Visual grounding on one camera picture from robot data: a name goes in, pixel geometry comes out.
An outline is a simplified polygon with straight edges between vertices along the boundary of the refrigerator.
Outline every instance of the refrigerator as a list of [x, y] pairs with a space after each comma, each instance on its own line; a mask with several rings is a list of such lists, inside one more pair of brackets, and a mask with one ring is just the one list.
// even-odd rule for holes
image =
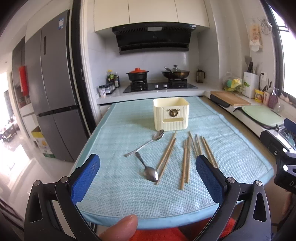
[[57, 159], [75, 161], [89, 133], [75, 92], [64, 11], [25, 43], [29, 95], [39, 127]]

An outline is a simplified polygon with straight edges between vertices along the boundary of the screw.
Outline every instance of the screw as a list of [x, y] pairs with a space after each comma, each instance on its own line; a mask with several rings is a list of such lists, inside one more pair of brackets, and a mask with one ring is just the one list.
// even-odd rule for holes
[[235, 179], [234, 179], [233, 177], [229, 177], [229, 178], [227, 178], [227, 181], [228, 181], [229, 183], [235, 183]]
[[39, 184], [40, 184], [40, 181], [39, 181], [39, 180], [37, 180], [37, 181], [35, 181], [35, 182], [33, 183], [34, 186], [38, 186]]
[[68, 177], [62, 177], [60, 181], [61, 183], [66, 183], [68, 179], [69, 179]]
[[259, 180], [256, 180], [255, 183], [257, 186], [262, 186], [262, 182], [260, 182]]

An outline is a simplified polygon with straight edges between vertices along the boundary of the yellow cup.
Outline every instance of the yellow cup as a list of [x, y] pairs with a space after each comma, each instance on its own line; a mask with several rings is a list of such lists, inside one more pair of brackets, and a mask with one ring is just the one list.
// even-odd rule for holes
[[263, 95], [264, 95], [263, 91], [255, 89], [255, 98], [254, 98], [255, 101], [262, 103], [263, 102]]

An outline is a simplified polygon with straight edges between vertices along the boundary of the refrigerator handle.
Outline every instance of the refrigerator handle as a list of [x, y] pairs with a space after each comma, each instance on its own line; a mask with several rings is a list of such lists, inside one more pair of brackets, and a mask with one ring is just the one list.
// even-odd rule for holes
[[43, 55], [46, 55], [46, 36], [43, 38]]

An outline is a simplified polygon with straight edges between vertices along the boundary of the purple glass bottle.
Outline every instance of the purple glass bottle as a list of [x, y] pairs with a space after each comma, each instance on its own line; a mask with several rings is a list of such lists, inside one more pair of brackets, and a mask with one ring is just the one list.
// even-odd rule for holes
[[268, 107], [273, 109], [276, 103], [278, 102], [277, 93], [279, 92], [279, 89], [274, 88], [272, 90], [272, 93], [270, 94], [269, 101], [268, 101]]

